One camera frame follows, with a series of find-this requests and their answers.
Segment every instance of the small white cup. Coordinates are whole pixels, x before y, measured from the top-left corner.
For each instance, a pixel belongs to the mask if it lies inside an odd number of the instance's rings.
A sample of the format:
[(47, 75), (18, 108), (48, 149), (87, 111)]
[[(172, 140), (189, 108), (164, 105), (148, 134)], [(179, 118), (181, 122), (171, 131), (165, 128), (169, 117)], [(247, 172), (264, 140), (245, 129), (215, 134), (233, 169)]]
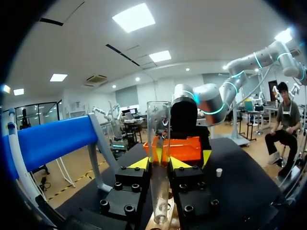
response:
[(221, 177), (223, 170), (222, 169), (216, 169), (216, 176)]

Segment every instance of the gray shirt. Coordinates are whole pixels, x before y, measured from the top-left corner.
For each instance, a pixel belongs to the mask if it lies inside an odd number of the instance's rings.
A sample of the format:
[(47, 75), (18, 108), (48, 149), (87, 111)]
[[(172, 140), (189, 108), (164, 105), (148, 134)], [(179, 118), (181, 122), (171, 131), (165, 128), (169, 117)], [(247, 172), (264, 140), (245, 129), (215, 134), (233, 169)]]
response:
[(291, 103), (292, 106), (291, 106), (290, 117), (289, 115), (283, 114), (283, 111), (284, 112), (290, 111), (290, 104), (284, 105), (283, 103), (280, 103), (278, 107), (276, 120), (277, 122), (282, 123), (284, 130), (286, 130), (288, 127), (295, 126), (301, 120), (297, 104), (294, 101), (291, 101)]

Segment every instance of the ceiling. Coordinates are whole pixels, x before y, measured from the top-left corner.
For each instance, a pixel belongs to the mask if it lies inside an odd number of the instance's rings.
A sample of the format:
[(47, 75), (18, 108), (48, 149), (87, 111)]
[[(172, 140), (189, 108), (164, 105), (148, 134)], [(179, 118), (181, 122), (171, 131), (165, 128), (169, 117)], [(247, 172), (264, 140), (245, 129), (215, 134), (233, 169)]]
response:
[[(126, 33), (112, 17), (146, 3), (155, 24)], [(117, 89), (161, 77), (223, 72), (228, 61), (262, 49), (288, 25), (261, 0), (59, 0), (44, 18), (63, 26), (37, 22), (25, 39), (8, 79), (24, 95), (16, 102), (78, 89), (93, 75), (108, 77), (96, 89)], [(134, 65), (106, 47), (114, 46), (140, 64)], [(169, 50), (171, 60), (151, 62), (149, 54)], [(53, 73), (68, 74), (49, 82)]]

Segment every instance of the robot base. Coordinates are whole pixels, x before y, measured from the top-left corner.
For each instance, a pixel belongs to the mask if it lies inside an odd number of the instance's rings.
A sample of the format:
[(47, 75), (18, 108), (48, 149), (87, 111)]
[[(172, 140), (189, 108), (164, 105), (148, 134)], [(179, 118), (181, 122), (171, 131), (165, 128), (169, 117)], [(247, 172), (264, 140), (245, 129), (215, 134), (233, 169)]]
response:
[[(294, 166), (291, 174), (289, 175), (289, 177), (285, 180), (285, 182), (283, 183), (283, 185), (280, 187), (280, 190), (284, 193), (287, 194), (290, 189), (292, 188), (292, 186), (294, 185), (294, 183), (297, 181), (297, 178), (300, 175), (300, 169), (297, 166)], [(274, 178), (275, 183), (279, 186), (284, 180), (284, 177), (281, 176), (276, 176)]]
[(250, 144), (250, 141), (247, 140), (245, 137), (238, 135), (236, 138), (234, 138), (232, 133), (217, 135), (217, 136), (214, 136), (214, 138), (229, 138), (233, 140), (238, 146), (242, 146), (242, 145), (249, 146)]

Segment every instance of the floor tape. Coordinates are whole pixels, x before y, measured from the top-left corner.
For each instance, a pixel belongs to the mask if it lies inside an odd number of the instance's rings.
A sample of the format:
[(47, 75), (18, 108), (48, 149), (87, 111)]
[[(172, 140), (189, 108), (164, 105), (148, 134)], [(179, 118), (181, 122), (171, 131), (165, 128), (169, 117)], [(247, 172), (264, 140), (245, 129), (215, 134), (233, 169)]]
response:
[[(102, 164), (105, 163), (105, 162), (106, 162), (106, 161), (103, 161), (103, 162), (99, 163), (98, 166), (102, 165)], [(92, 172), (92, 171), (93, 171), (93, 169), (91, 169), (90, 171), (88, 171), (85, 175), (79, 177), (77, 180), (74, 181), (74, 183), (78, 182), (79, 180), (81, 180), (81, 179), (84, 178), (84, 177), (90, 178), (91, 180), (94, 179), (95, 177), (91, 177), (91, 176), (88, 175), (88, 174), (89, 174), (90, 172)], [(66, 189), (68, 189), (68, 188), (70, 188), (70, 187), (72, 187), (72, 184), (68, 185), (67, 187), (63, 188), (61, 191), (59, 191), (59, 192), (55, 193), (54, 195), (52, 195), (50, 198), (47, 199), (47, 201), (49, 201), (49, 200), (55, 198), (57, 195), (61, 194), (62, 192), (64, 192)]]

